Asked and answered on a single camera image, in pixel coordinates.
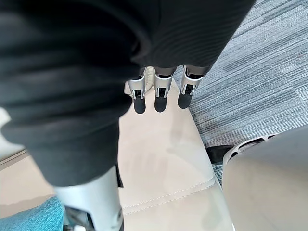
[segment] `floor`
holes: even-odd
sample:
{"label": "floor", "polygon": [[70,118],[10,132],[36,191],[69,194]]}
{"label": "floor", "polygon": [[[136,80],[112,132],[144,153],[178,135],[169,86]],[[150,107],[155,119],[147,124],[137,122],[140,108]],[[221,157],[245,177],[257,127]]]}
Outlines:
{"label": "floor", "polygon": [[256,2],[193,96],[206,147],[308,124],[307,20],[306,0]]}

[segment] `black fabric sleeve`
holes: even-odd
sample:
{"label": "black fabric sleeve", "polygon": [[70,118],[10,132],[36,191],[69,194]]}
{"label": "black fabric sleeve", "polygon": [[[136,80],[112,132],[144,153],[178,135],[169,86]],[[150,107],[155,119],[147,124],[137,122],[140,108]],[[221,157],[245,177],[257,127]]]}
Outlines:
{"label": "black fabric sleeve", "polygon": [[136,39],[91,6],[12,2],[0,4],[0,106],[12,118],[1,131],[25,145],[50,184],[88,182],[117,163]]}

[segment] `seam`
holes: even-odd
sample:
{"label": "seam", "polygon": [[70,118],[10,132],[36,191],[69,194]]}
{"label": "seam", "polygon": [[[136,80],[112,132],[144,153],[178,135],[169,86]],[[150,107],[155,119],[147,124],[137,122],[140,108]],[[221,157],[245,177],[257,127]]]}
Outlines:
{"label": "seam", "polygon": [[195,187],[198,187],[198,186],[200,186],[200,185],[203,185],[203,184],[208,183],[208,182],[211,181],[213,178],[214,178],[214,177],[212,177],[211,179],[209,179],[209,180],[207,180],[207,181],[205,181],[205,182],[202,182],[202,183],[200,183],[200,184],[196,184],[196,185],[194,185],[194,186],[192,186],[192,187],[190,187],[190,188],[187,188],[187,189],[182,189],[182,190],[179,190],[179,191],[177,191],[177,192],[173,192],[173,193],[170,193],[170,194],[167,194],[167,195],[164,195],[164,196],[157,197],[157,198],[155,198],[155,199],[151,199],[151,200],[149,200],[149,201],[144,201],[144,202],[141,202],[141,203],[138,203],[138,204],[135,204],[135,205],[131,205],[131,206],[125,207],[125,208],[123,208],[123,210],[124,210],[124,209],[127,209],[127,208],[132,208],[132,207],[135,207],[135,206],[138,206],[138,205],[142,205],[142,204],[145,204],[145,203],[154,201],[154,200],[158,200],[158,199],[164,198],[164,197],[166,197],[166,196],[171,196],[171,195],[177,194],[177,193],[179,193],[179,192],[183,192],[183,191],[186,191],[186,190],[189,190],[189,189],[193,189],[193,188],[195,188]]}
{"label": "seam", "polygon": [[0,161],[0,172],[7,167],[21,161],[22,159],[26,158],[28,155],[27,150],[21,150],[18,153],[15,153],[4,160]]}
{"label": "seam", "polygon": [[213,182],[213,184],[207,186],[207,187],[204,188],[204,189],[200,189],[200,190],[198,190],[198,191],[192,192],[192,193],[187,194],[187,195],[185,195],[185,196],[181,196],[181,197],[178,197],[178,198],[174,198],[174,199],[172,199],[172,200],[165,201],[165,202],[162,202],[162,203],[159,203],[159,204],[151,205],[151,206],[148,206],[148,207],[146,207],[146,208],[142,208],[142,209],[139,209],[139,210],[136,210],[136,211],[133,211],[133,212],[124,213],[124,215],[130,215],[130,214],[133,214],[133,213],[137,213],[137,212],[140,212],[140,211],[144,211],[144,210],[149,209],[149,208],[157,207],[157,206],[160,206],[160,205],[167,204],[167,203],[169,203],[169,202],[173,202],[173,201],[176,201],[176,200],[180,200],[180,199],[183,199],[183,198],[188,197],[188,196],[192,196],[192,195],[197,194],[197,193],[199,193],[199,192],[202,192],[202,191],[204,191],[204,190],[206,190],[206,189],[208,189],[208,188],[211,188],[214,184],[215,184],[215,182]]}
{"label": "seam", "polygon": [[150,81],[153,82],[153,80],[151,80],[153,79],[153,74],[148,68],[146,69],[146,75],[147,75],[147,78],[146,78],[146,83],[145,83],[145,93],[144,94],[146,94],[149,91],[149,89],[152,88],[152,85],[153,85],[153,84],[150,84]]}
{"label": "seam", "polygon": [[147,69],[147,72],[148,72],[148,79],[147,79],[145,85],[146,85],[146,86],[150,85],[150,81],[151,81],[152,83],[151,83],[151,85],[150,85],[150,87],[149,87],[149,89],[151,89],[152,86],[153,86],[153,83],[154,83],[153,70]]}

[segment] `striped carpet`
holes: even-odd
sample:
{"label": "striped carpet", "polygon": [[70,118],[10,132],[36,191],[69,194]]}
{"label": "striped carpet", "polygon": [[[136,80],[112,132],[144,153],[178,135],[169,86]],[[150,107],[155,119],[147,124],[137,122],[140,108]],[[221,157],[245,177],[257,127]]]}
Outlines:
{"label": "striped carpet", "polygon": [[[257,1],[190,111],[206,147],[308,124],[308,1]],[[221,166],[213,168],[221,180]]]}

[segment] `white stitching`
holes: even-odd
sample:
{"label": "white stitching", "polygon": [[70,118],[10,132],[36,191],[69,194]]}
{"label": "white stitching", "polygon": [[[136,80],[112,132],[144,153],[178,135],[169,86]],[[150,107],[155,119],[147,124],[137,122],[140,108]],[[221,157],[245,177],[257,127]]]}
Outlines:
{"label": "white stitching", "polygon": [[131,205],[131,206],[125,207],[125,208],[123,208],[123,210],[124,210],[124,209],[127,209],[127,208],[132,208],[132,207],[135,207],[135,206],[138,206],[138,205],[142,205],[142,204],[145,204],[145,203],[148,203],[148,202],[157,200],[157,199],[161,199],[161,198],[164,198],[164,197],[166,197],[166,196],[171,196],[171,195],[177,194],[177,193],[179,193],[179,192],[183,192],[183,191],[186,191],[186,190],[189,190],[189,189],[193,189],[193,188],[195,188],[195,187],[198,187],[198,186],[200,186],[200,185],[203,185],[203,184],[208,183],[208,182],[211,181],[213,178],[214,178],[214,177],[212,177],[211,179],[209,179],[209,180],[207,180],[207,181],[205,181],[205,182],[202,182],[202,183],[200,183],[200,184],[196,184],[196,185],[194,185],[194,186],[192,186],[192,187],[190,187],[190,188],[187,188],[187,189],[182,189],[182,190],[179,190],[179,191],[177,191],[177,192],[173,192],[173,193],[171,193],[171,194],[167,194],[167,195],[164,195],[164,196],[157,197],[157,198],[155,198],[155,199],[151,199],[151,200],[149,200],[149,201],[144,201],[144,202],[141,202],[141,203],[138,203],[138,204],[135,204],[135,205]]}
{"label": "white stitching", "polygon": [[145,87],[149,87],[148,89],[145,89],[145,93],[147,93],[149,91],[149,89],[152,88],[153,83],[154,83],[154,79],[153,79],[153,69],[151,68],[147,68],[146,69],[147,72],[147,81],[145,84]]}
{"label": "white stitching", "polygon": [[204,189],[200,189],[200,190],[195,191],[195,192],[192,192],[192,193],[190,193],[190,194],[188,194],[188,195],[181,196],[181,197],[178,197],[178,198],[174,198],[174,199],[172,199],[172,200],[165,201],[165,202],[162,202],[162,203],[159,203],[159,204],[151,205],[151,206],[148,206],[148,207],[146,207],[146,208],[142,208],[142,209],[139,209],[139,210],[136,210],[136,211],[133,211],[133,212],[124,213],[124,215],[130,215],[130,214],[133,214],[133,213],[137,213],[137,212],[146,210],[146,209],[148,209],[148,208],[157,207],[157,206],[164,205],[164,204],[169,203],[169,202],[172,202],[172,201],[176,201],[176,200],[179,200],[179,199],[183,199],[183,198],[185,198],[185,197],[188,197],[188,196],[194,195],[194,194],[196,194],[196,193],[202,192],[202,191],[204,191],[205,189],[208,189],[208,188],[212,187],[214,184],[215,184],[215,182],[214,182],[213,184],[207,186],[207,187],[204,188]]}

